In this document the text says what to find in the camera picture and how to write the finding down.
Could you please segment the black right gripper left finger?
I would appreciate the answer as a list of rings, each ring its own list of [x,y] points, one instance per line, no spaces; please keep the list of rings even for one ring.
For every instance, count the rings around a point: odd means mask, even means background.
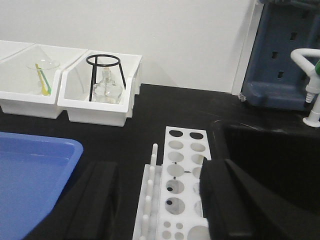
[[[118,209],[118,166],[96,161],[86,182],[66,240],[110,240]]]

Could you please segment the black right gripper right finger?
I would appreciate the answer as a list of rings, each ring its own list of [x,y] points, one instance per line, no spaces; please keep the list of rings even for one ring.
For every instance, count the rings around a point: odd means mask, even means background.
[[[318,240],[320,218],[262,186],[230,159],[205,159],[200,198],[212,240]]]

